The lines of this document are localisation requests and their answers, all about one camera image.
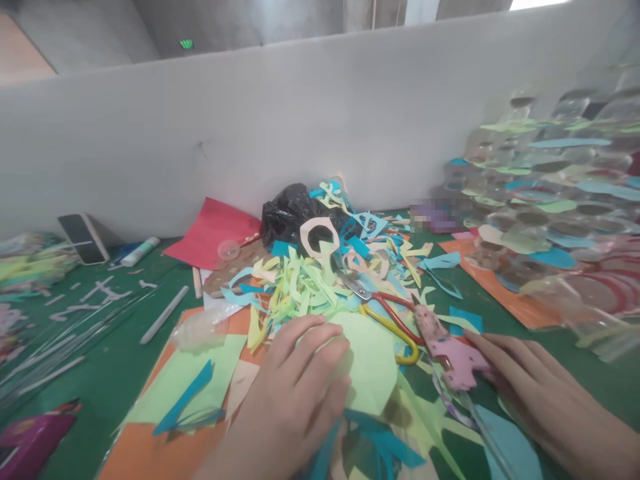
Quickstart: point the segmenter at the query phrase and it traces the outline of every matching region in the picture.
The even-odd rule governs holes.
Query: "scissors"
[[[336,268],[335,270],[340,280],[342,280],[342,282],[348,288],[350,288],[350,290],[352,290],[358,297],[360,297],[365,302],[368,302],[369,300],[377,300],[378,302],[380,302],[380,305],[382,305],[382,308],[384,308],[384,310],[392,318],[393,322],[389,321],[381,315],[378,315],[366,303],[358,307],[360,314],[364,316],[369,315],[382,326],[384,326],[384,328],[396,334],[400,338],[400,340],[404,341],[411,348],[411,354],[408,357],[400,357],[399,355],[396,355],[396,362],[400,365],[413,365],[414,363],[418,362],[420,352],[418,351],[417,346],[424,345],[424,339],[422,337],[418,337],[411,330],[409,330],[409,328],[407,328],[402,320],[400,320],[398,314],[389,306],[387,302],[390,301],[397,303],[398,305],[402,305],[403,307],[406,307],[411,311],[415,311],[414,305],[408,300],[390,295],[385,292],[370,292],[366,290],[359,282],[349,278],[349,276],[344,274],[342,270],[338,268]]]

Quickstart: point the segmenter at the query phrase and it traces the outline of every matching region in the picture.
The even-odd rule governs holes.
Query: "scissors blade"
[[[364,287],[360,285],[360,283],[358,283],[355,280],[352,280],[352,278],[350,278],[346,273],[344,273],[342,270],[340,270],[340,268],[338,268],[335,262],[332,262],[332,265],[334,266],[336,275],[338,275],[338,278],[342,280],[342,283],[344,283],[346,287],[348,287],[358,297],[362,298],[362,300],[364,301],[371,300],[372,293],[370,291],[365,290]]]

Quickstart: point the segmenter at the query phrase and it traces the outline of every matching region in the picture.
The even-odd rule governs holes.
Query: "phone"
[[[86,213],[74,213],[58,217],[71,246],[85,265],[96,265],[109,260],[107,249],[93,228]]]

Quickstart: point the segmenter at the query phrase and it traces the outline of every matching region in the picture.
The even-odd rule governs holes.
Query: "craft table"
[[[393,212],[394,215],[396,213],[407,216],[406,210]],[[450,239],[449,235],[417,234],[411,241],[414,245],[421,245],[426,241],[436,243]],[[1,426],[4,428],[11,421],[46,412],[66,401],[80,397],[83,408],[78,412],[77,421],[69,434],[47,462],[40,476],[42,480],[91,480],[94,478],[115,439],[120,422],[140,394],[181,312],[202,306],[202,300],[196,300],[194,296],[191,268],[161,254],[162,250],[172,242],[171,240],[163,241],[152,254],[132,268],[107,271],[108,265],[79,267],[51,289],[50,298],[36,297],[13,305],[29,317],[26,323],[37,325],[36,329],[23,334],[25,338],[40,335],[21,355],[24,359],[45,337],[55,336],[56,332],[61,332],[68,327],[66,325],[68,322],[53,322],[49,316],[63,311],[66,306],[78,304],[79,299],[94,288],[96,281],[103,281],[113,275],[108,286],[116,293],[129,290],[138,292],[141,288],[140,280],[158,284],[154,296],[141,301],[132,308],[131,314],[122,323],[110,327],[97,338],[96,342],[90,344],[90,349],[84,353],[86,359],[82,363],[68,373],[30,392],[16,402],[10,410],[0,414]],[[444,252],[440,247],[434,246],[431,256],[442,253]],[[532,333],[526,330],[461,268],[442,270],[441,276],[458,286],[464,300],[450,297],[436,288],[427,296],[429,303],[436,305],[436,313],[447,315],[449,306],[452,305],[481,315],[487,332],[514,335],[540,342],[604,407],[632,428],[640,429],[640,410],[637,408],[637,399],[640,398],[640,371],[637,368],[640,364],[640,352],[626,355],[612,365],[602,363],[590,351],[576,348],[575,337],[571,332],[556,329]],[[71,291],[71,286],[77,282],[81,285]],[[140,338],[184,285],[190,286],[184,300],[155,338],[147,345],[140,345]],[[426,285],[435,286],[430,278],[423,276],[423,286]],[[53,305],[45,306],[48,300],[62,293],[65,294],[64,298]],[[103,298],[104,295],[98,293],[97,298],[89,299],[87,302],[92,303],[91,300],[93,300],[93,304],[98,304]],[[74,313],[74,315],[81,318],[83,313]],[[4,366],[0,371],[0,378],[20,362],[19,357]],[[428,401],[437,399],[437,392],[431,379],[420,368],[408,367],[406,377],[417,395]],[[487,384],[481,382],[471,397],[474,402],[498,415],[505,416],[497,404],[494,392]],[[443,438],[466,478],[491,478],[482,447],[448,431],[443,432]],[[347,436],[344,447],[358,451],[357,455],[345,456],[347,474],[356,463],[369,478],[378,478],[376,462],[370,458],[371,449],[367,445],[362,445]],[[547,473],[552,473],[558,479],[568,477],[540,448],[537,450],[545,476]],[[441,480],[455,478],[435,449],[431,451],[431,460]]]

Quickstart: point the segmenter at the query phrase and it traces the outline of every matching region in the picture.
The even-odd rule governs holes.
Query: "glue stick refill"
[[[125,267],[134,266],[136,263],[138,263],[142,259],[142,257],[144,257],[151,250],[156,248],[159,244],[160,244],[159,238],[151,237],[150,239],[142,243],[138,248],[136,248],[136,250],[132,251],[130,254],[128,254],[126,257],[120,260],[120,264],[124,265]]]

